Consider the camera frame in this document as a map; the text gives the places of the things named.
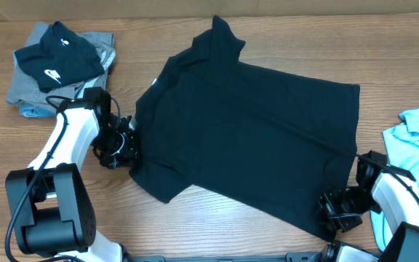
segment white logo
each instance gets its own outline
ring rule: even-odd
[[[46,75],[48,75],[49,77],[51,77],[52,79],[56,80],[56,82],[58,82],[59,84],[61,83],[58,80],[58,79],[61,78],[61,76],[56,72],[56,70],[49,70],[49,69],[47,69],[47,70],[44,71],[44,73]]]

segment black shirt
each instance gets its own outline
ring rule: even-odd
[[[195,184],[331,241],[314,209],[347,184],[359,86],[241,63],[244,44],[214,17],[167,61],[136,104],[142,159],[131,175],[162,202]]]
[[[15,51],[22,71],[42,92],[86,81],[104,73],[95,47],[61,22],[50,25],[39,44]]]

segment table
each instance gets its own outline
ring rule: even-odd
[[[399,123],[398,113],[419,107],[419,14],[226,19],[247,41],[241,61],[303,76],[357,83],[359,153],[385,152],[381,132]],[[26,168],[44,146],[54,119],[26,119],[5,103],[12,78],[12,51],[21,48],[34,22],[0,23],[0,261],[9,223],[4,179]],[[123,114],[147,90],[169,56],[191,45],[211,26],[208,18],[66,21],[75,32],[112,31],[117,57],[108,91]],[[355,167],[349,184],[354,185]],[[133,255],[279,255],[321,250],[326,244],[304,231],[224,196],[192,186],[168,205],[148,195],[127,169],[107,170],[88,153],[81,171],[98,229]],[[338,239],[376,251],[369,215]],[[15,238],[14,254],[26,261]]]

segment black fabric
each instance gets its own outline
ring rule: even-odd
[[[42,92],[104,73],[95,47],[61,22],[50,25],[39,44],[15,51],[15,57],[22,71],[38,82]],[[59,77],[50,77],[49,74],[55,74],[53,71]]]
[[[244,43],[214,17],[167,61],[136,104],[141,160],[131,176],[162,202],[195,184],[331,241],[314,208],[347,184],[359,86],[240,63]]]

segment stack of folded clothes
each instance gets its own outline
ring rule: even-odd
[[[82,98],[85,88],[106,89],[108,69],[116,57],[114,35],[75,34],[61,22],[38,22],[25,47],[14,51],[14,75],[6,96],[26,117],[48,117],[55,109],[48,95]]]

